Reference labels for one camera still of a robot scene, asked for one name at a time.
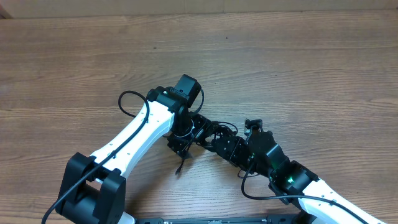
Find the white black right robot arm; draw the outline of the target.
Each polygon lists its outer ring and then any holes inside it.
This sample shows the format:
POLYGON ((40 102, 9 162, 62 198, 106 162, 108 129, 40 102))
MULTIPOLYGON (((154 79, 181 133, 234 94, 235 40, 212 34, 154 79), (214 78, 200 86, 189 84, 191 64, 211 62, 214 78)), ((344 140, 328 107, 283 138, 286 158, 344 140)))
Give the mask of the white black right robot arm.
POLYGON ((281 200, 294 204, 320 223, 382 223, 334 191, 323 179, 297 161, 291 161, 270 131, 255 130, 246 139, 221 136, 206 143, 205 149, 217 153, 233 166, 269 179, 275 196, 244 196, 253 200, 281 200))

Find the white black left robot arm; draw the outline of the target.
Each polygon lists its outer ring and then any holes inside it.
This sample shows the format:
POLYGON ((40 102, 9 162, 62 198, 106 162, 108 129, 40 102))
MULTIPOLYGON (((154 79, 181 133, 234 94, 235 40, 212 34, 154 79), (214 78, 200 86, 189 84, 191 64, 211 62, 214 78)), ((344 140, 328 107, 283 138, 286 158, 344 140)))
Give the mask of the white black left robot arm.
POLYGON ((177 141, 177 154, 187 156, 199 133, 193 121, 197 112, 189 109, 201 93, 198 81, 183 75, 175 86, 158 86, 139 95, 143 107, 114 139, 90 156, 78 152, 69 159, 58 199, 42 222, 56 211, 73 223, 137 223, 125 211, 127 178, 167 133, 177 141))

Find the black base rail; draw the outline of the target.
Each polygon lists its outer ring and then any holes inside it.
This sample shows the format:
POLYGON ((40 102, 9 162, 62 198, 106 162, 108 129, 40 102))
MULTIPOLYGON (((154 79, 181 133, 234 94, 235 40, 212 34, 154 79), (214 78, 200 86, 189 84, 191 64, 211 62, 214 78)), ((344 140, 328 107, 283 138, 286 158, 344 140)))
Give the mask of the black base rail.
POLYGON ((277 214, 265 217, 234 217, 234 218, 138 218, 137 224, 309 224, 315 216, 300 212, 296 215, 277 214))

